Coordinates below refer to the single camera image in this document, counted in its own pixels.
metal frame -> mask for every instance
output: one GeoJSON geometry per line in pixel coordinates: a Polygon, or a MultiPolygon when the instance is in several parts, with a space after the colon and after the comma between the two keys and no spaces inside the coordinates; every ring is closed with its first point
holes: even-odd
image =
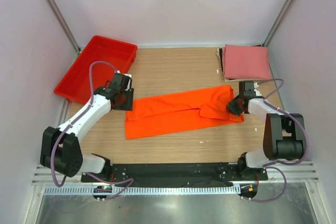
{"type": "Polygon", "coordinates": [[[295,0],[286,0],[283,7],[281,8],[281,11],[278,15],[278,17],[276,18],[271,30],[269,31],[265,42],[263,44],[264,47],[267,47],[270,43],[270,41],[273,39],[274,34],[276,33],[276,31],[278,30],[280,24],[282,23],[283,19],[285,18],[286,14],[288,13],[288,11],[290,10],[291,6],[293,5],[295,0]]]}
{"type": "Polygon", "coordinates": [[[70,28],[68,27],[66,21],[64,20],[62,13],[58,9],[58,6],[57,6],[56,2],[54,0],[46,0],[46,1],[49,4],[50,9],[55,14],[56,19],[58,20],[58,22],[59,22],[60,26],[62,27],[64,33],[68,37],[71,45],[74,47],[76,53],[79,54],[80,48],[79,48],[74,36],[72,35],[72,32],[71,32],[70,28]]]}
{"type": "MultiPolygon", "coordinates": [[[[63,18],[63,15],[61,14],[57,4],[54,0],[46,0],[49,4],[51,10],[55,14],[55,17],[57,18],[60,26],[62,27],[64,33],[68,37],[70,43],[72,44],[73,48],[77,52],[77,54],[80,54],[80,48],[70,30],[68,27],[65,19],[63,18]]],[[[268,46],[270,41],[272,40],[274,34],[276,33],[277,29],[279,28],[280,24],[284,20],[286,14],[288,13],[289,9],[293,5],[295,0],[286,0],[279,15],[277,16],[270,32],[268,33],[265,42],[263,46],[268,46]]],[[[59,124],[63,123],[68,115],[69,109],[71,106],[71,102],[65,100],[62,106],[62,111],[59,118],[59,124]]],[[[319,223],[332,223],[330,220],[330,217],[328,216],[328,213],[325,209],[325,205],[323,203],[323,197],[321,197],[321,185],[319,183],[316,171],[314,170],[313,164],[311,162],[303,162],[299,166],[285,166],[277,164],[275,165],[278,168],[280,168],[284,174],[286,175],[287,181],[289,183],[295,183],[295,182],[305,182],[306,187],[309,193],[310,200],[312,202],[315,214],[317,216],[319,223]]],[[[260,183],[282,183],[283,179],[282,176],[275,170],[268,170],[268,181],[260,181],[260,183]]],[[[57,178],[61,179],[62,175],[58,174],[57,178]]],[[[235,186],[238,184],[248,184],[248,183],[254,183],[254,182],[247,182],[247,181],[241,181],[241,182],[234,182],[235,186]]],[[[37,220],[38,212],[40,209],[42,197],[46,190],[52,188],[53,181],[51,180],[50,170],[46,169],[45,167],[42,167],[40,165],[37,166],[35,176],[32,182],[32,191],[31,191],[31,202],[30,206],[27,210],[25,224],[31,224],[35,223],[37,220]]],[[[76,175],[73,178],[68,178],[66,181],[66,187],[70,188],[84,188],[84,187],[92,187],[102,185],[102,183],[81,183],[80,182],[80,175],[76,175]]]]}
{"type": "MultiPolygon", "coordinates": [[[[95,193],[97,185],[46,186],[44,195],[70,196],[70,195],[106,195],[107,193],[95,193]]],[[[121,191],[122,187],[113,187],[113,193],[121,191]]],[[[167,195],[214,195],[214,194],[240,194],[240,185],[231,187],[212,187],[212,188],[143,188],[129,187],[122,193],[122,196],[167,196],[167,195]]]]}

cable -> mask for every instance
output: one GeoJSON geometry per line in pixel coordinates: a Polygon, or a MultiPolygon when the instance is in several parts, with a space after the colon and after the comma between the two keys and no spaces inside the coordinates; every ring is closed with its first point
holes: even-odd
{"type": "Polygon", "coordinates": [[[256,185],[256,187],[258,187],[258,186],[259,186],[259,176],[258,176],[258,173],[256,173],[256,180],[257,180],[257,185],[256,185]]]}
{"type": "Polygon", "coordinates": [[[278,198],[280,198],[282,195],[284,195],[284,193],[286,191],[286,188],[287,188],[287,180],[286,180],[285,174],[279,168],[276,168],[276,167],[273,167],[273,166],[266,167],[266,169],[268,169],[268,168],[277,170],[279,173],[281,173],[282,177],[284,178],[284,181],[283,181],[284,182],[284,185],[283,185],[284,187],[282,189],[282,192],[277,197],[272,198],[272,199],[251,199],[251,198],[248,198],[248,197],[245,197],[245,196],[241,196],[240,197],[241,199],[246,199],[248,201],[254,201],[254,202],[259,202],[259,203],[267,203],[267,202],[275,201],[278,198]]]}
{"type": "Polygon", "coordinates": [[[53,149],[51,151],[51,160],[50,160],[50,169],[51,169],[51,176],[53,177],[53,181],[55,183],[55,185],[57,187],[62,187],[65,183],[65,180],[67,178],[67,176],[64,176],[63,180],[61,183],[59,183],[57,181],[57,178],[56,178],[56,173],[55,173],[55,153],[56,153],[56,150],[57,150],[57,147],[58,147],[58,144],[59,142],[61,141],[62,137],[64,136],[64,134],[80,119],[82,118],[88,111],[89,109],[92,107],[92,104],[93,104],[93,100],[94,100],[94,95],[93,95],[93,79],[92,79],[92,67],[98,63],[102,63],[102,64],[105,64],[105,65],[108,65],[110,66],[111,68],[114,69],[114,72],[117,72],[117,69],[115,68],[114,65],[108,63],[108,62],[105,62],[105,61],[95,61],[93,62],[91,65],[90,65],[90,68],[89,68],[89,82],[90,82],[90,92],[91,92],[91,98],[90,98],[90,104],[87,106],[87,108],[82,112],[80,113],[72,122],[70,122],[66,127],[65,129],[61,132],[61,134],[58,136],[58,138],[56,139],[56,142],[53,146],[53,149]]]}
{"type": "Polygon", "coordinates": [[[286,112],[284,110],[281,110],[279,107],[276,107],[276,106],[274,106],[273,104],[271,104],[271,103],[269,103],[267,101],[267,98],[269,98],[272,94],[274,94],[275,92],[277,92],[283,86],[283,84],[284,84],[284,80],[283,79],[275,78],[275,79],[270,79],[270,80],[259,82],[258,85],[263,84],[265,82],[269,82],[269,81],[281,81],[281,84],[276,89],[274,89],[272,92],[270,92],[267,96],[265,96],[265,98],[264,98],[264,104],[266,104],[267,106],[269,106],[270,108],[272,108],[272,109],[274,109],[276,111],[279,111],[280,113],[286,115],[287,117],[291,118],[299,126],[299,128],[301,129],[301,131],[303,132],[303,135],[304,135],[304,139],[305,139],[305,142],[306,142],[306,150],[303,153],[303,156],[299,160],[297,160],[295,162],[287,163],[287,162],[284,162],[284,161],[275,161],[275,162],[271,162],[269,164],[264,165],[264,167],[266,167],[268,165],[273,165],[275,163],[280,163],[280,164],[283,164],[283,165],[298,165],[298,164],[301,164],[306,159],[306,157],[308,155],[308,152],[309,152],[309,147],[310,146],[309,146],[308,135],[306,133],[305,128],[302,126],[302,124],[296,118],[294,118],[288,112],[286,112]]]}
{"type": "Polygon", "coordinates": [[[306,157],[308,155],[308,152],[309,152],[309,139],[308,139],[308,135],[306,133],[306,130],[302,126],[302,124],[296,118],[294,118],[291,114],[289,114],[288,112],[286,112],[284,110],[281,110],[280,108],[272,105],[271,103],[269,103],[267,101],[267,98],[269,98],[271,95],[273,95],[274,93],[276,93],[283,86],[284,80],[280,79],[280,78],[274,78],[274,79],[270,79],[270,80],[265,80],[265,81],[259,82],[257,84],[260,85],[260,84],[263,84],[263,83],[269,82],[269,81],[281,81],[281,84],[276,89],[274,89],[272,92],[270,92],[268,95],[265,96],[265,98],[264,98],[264,104],[266,104],[270,108],[272,108],[272,109],[274,109],[276,111],[279,111],[280,113],[286,115],[287,117],[289,117],[290,119],[292,119],[295,124],[297,124],[299,126],[299,128],[302,130],[302,132],[304,134],[304,139],[305,139],[305,142],[306,142],[306,150],[305,150],[303,156],[298,161],[295,161],[295,162],[292,162],[292,163],[287,163],[287,162],[283,162],[283,161],[273,161],[273,162],[268,163],[268,164],[266,164],[266,165],[263,166],[265,169],[271,168],[271,169],[275,169],[279,173],[281,173],[282,177],[284,178],[284,183],[285,184],[284,184],[282,192],[277,197],[275,197],[273,199],[251,199],[251,198],[247,198],[247,197],[241,196],[241,198],[243,198],[243,199],[247,199],[249,201],[254,201],[254,202],[262,202],[262,203],[272,202],[274,200],[277,200],[278,198],[280,198],[285,193],[286,188],[287,188],[287,180],[286,180],[286,176],[283,173],[283,171],[281,171],[279,168],[276,168],[276,167],[273,167],[273,166],[270,166],[270,165],[273,165],[273,164],[276,164],[276,163],[280,163],[280,164],[283,164],[283,165],[298,165],[298,164],[301,164],[306,159],[306,157]]]}
{"type": "Polygon", "coordinates": [[[111,195],[109,197],[106,197],[106,200],[108,199],[114,199],[116,197],[118,197],[120,194],[122,194],[127,188],[129,188],[131,186],[131,184],[133,183],[134,179],[133,178],[129,178],[129,179],[126,179],[126,180],[123,180],[123,181],[120,181],[120,182],[106,182],[104,180],[101,180],[100,178],[98,178],[97,176],[91,174],[91,173],[86,173],[87,175],[89,175],[90,177],[94,178],[95,180],[99,181],[99,182],[102,182],[102,183],[106,183],[106,184],[109,184],[109,185],[121,185],[121,184],[125,184],[128,182],[128,184],[122,189],[120,190],[120,192],[114,194],[114,195],[111,195]]]}
{"type": "Polygon", "coordinates": [[[283,86],[284,84],[284,80],[283,79],[280,79],[280,78],[274,78],[274,79],[269,79],[269,80],[265,80],[265,81],[261,81],[261,82],[258,82],[257,84],[260,85],[260,84],[263,84],[263,83],[266,83],[266,82],[269,82],[269,81],[281,81],[281,84],[276,88],[274,89],[272,92],[270,92],[267,96],[265,96],[264,99],[267,99],[269,98],[271,95],[273,95],[275,92],[277,92],[279,89],[281,89],[281,87],[283,86]]]}

orange shirt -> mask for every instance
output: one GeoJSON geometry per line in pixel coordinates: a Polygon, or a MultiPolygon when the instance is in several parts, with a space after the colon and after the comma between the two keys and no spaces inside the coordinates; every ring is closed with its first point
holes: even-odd
{"type": "Polygon", "coordinates": [[[126,112],[126,138],[243,122],[243,115],[226,111],[233,98],[231,86],[219,86],[135,100],[133,111],[126,112]]]}

wooden table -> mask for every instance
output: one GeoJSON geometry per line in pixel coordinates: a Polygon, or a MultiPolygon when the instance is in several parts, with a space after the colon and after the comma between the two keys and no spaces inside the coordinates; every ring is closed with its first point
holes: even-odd
{"type": "MultiPolygon", "coordinates": [[[[238,92],[238,82],[224,81],[216,48],[139,49],[129,73],[135,99],[219,85],[238,92]]],[[[274,89],[273,82],[259,87],[264,96],[274,89]]],[[[280,106],[277,94],[269,101],[280,106]]],[[[81,107],[73,103],[70,115],[81,107]]],[[[236,162],[241,153],[262,147],[264,135],[264,124],[245,115],[243,123],[126,140],[124,120],[124,111],[101,118],[81,143],[82,152],[108,157],[112,163],[236,162]]]]}

metal floor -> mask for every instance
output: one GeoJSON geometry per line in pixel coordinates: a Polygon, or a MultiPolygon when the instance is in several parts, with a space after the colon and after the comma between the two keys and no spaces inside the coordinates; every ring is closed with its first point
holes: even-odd
{"type": "MultiPolygon", "coordinates": [[[[282,183],[260,184],[256,198],[277,196],[282,187],[282,183]]],[[[286,193],[270,203],[248,202],[237,195],[128,196],[99,203],[92,199],[92,196],[44,196],[37,223],[318,223],[305,183],[288,184],[286,193]]]]}

